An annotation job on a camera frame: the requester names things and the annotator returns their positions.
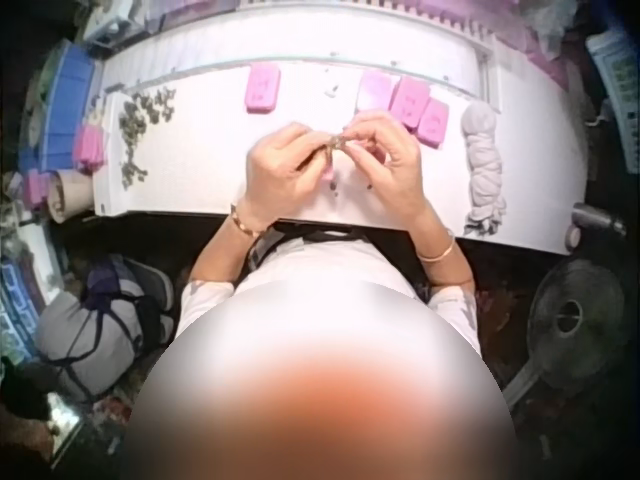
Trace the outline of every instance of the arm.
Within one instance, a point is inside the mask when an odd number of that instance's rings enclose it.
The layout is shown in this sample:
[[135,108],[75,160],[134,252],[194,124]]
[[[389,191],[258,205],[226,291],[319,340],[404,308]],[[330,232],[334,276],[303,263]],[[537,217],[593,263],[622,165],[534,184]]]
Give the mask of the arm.
[[[422,214],[408,226],[408,231],[418,258],[437,258],[451,245],[452,239],[449,232],[428,201]],[[431,282],[433,293],[456,285],[472,295],[475,292],[473,272],[457,243],[454,242],[451,253],[441,260],[436,262],[421,260],[421,263]]]
[[[391,115],[380,111],[357,115],[343,137],[348,140],[346,153],[369,178],[387,210],[409,232],[418,258],[435,259],[447,252],[454,239],[424,197],[417,140]],[[388,161],[380,161],[387,156]],[[451,286],[474,293],[471,267],[455,241],[441,259],[421,263],[434,293]]]
[[[240,222],[253,232],[264,232],[299,207],[327,166],[327,157],[319,149],[330,138],[291,124],[260,140],[247,156],[247,191],[236,207]],[[200,253],[190,281],[237,280],[254,240],[227,217]]]

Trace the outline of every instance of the gold bracelet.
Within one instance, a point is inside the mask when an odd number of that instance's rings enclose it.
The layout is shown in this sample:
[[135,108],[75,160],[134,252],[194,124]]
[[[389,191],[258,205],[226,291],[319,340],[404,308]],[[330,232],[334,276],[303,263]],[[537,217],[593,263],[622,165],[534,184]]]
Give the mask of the gold bracelet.
[[233,203],[231,204],[231,220],[233,220],[233,223],[236,224],[236,227],[238,227],[238,230],[240,230],[245,235],[249,235],[253,239],[258,238],[260,235],[264,233],[264,231],[256,232],[246,227],[245,224],[242,223],[242,221],[240,220],[240,217],[238,217],[238,212],[236,212],[236,206]]
[[437,257],[423,257],[422,255],[420,255],[418,252],[416,252],[416,255],[418,255],[418,258],[420,259],[421,262],[424,263],[436,263],[439,262],[440,260],[442,260],[444,257],[446,257],[447,255],[449,255],[451,253],[451,251],[453,250],[453,247],[456,244],[456,236],[453,234],[453,232],[451,230],[449,230],[447,228],[447,233],[449,234],[449,236],[451,237],[451,244],[447,247],[447,249],[442,253],[442,255],[438,255]]

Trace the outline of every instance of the white twisted fabric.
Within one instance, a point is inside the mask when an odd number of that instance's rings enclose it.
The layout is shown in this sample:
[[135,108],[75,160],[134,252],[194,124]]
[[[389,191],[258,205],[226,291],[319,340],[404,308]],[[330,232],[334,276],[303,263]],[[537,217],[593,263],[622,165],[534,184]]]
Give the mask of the white twisted fabric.
[[493,235],[506,214],[502,198],[502,158],[495,145],[496,114],[484,102],[472,102],[462,115],[471,167],[471,202],[465,233]]

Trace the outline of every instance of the sleeve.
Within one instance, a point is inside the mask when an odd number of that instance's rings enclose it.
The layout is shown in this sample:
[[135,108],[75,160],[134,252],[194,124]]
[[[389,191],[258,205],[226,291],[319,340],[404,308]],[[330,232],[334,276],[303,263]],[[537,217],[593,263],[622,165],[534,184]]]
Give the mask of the sleeve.
[[429,300],[428,306],[449,323],[480,354],[475,297],[460,287],[447,287]]
[[182,292],[182,311],[176,337],[219,303],[233,295],[233,285],[227,282],[194,281]]

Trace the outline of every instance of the white shirt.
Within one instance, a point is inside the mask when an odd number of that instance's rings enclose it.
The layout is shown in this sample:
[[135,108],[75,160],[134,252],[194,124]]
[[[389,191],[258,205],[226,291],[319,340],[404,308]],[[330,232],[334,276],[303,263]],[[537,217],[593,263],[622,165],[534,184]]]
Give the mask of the white shirt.
[[[305,278],[345,278],[372,282],[419,301],[415,291],[370,243],[332,241],[304,243],[300,238],[280,245],[260,268],[251,273],[234,292],[229,282],[189,283],[182,294],[182,313],[177,335],[200,316],[234,293],[265,283]],[[433,295],[428,307],[452,325],[480,353],[475,298],[460,287],[447,287]]]

